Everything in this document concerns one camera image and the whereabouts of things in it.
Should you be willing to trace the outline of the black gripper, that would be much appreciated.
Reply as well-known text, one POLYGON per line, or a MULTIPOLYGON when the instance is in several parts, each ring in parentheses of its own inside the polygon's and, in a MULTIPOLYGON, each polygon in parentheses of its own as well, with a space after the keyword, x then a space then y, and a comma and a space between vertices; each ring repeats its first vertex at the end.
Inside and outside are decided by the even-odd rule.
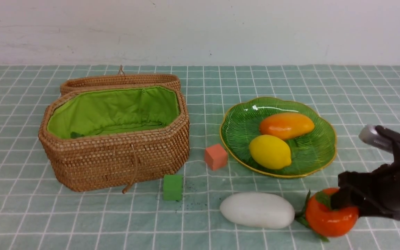
POLYGON ((397 163, 383 164, 373 172, 342 172, 338 174, 338 187, 331 195, 333 210, 355 207, 360 217, 400 220, 400 166, 397 163))

